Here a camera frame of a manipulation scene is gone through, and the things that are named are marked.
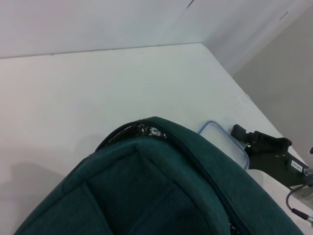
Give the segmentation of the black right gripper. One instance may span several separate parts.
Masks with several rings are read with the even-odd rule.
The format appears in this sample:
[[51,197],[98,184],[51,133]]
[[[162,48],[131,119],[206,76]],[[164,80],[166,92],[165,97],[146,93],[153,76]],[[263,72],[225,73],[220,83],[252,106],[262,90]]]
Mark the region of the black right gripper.
[[309,167],[288,152],[292,145],[289,139],[275,138],[258,131],[247,132],[238,124],[232,127],[231,136],[247,145],[245,151],[250,169],[266,173],[289,189],[311,181],[310,175],[304,173]]

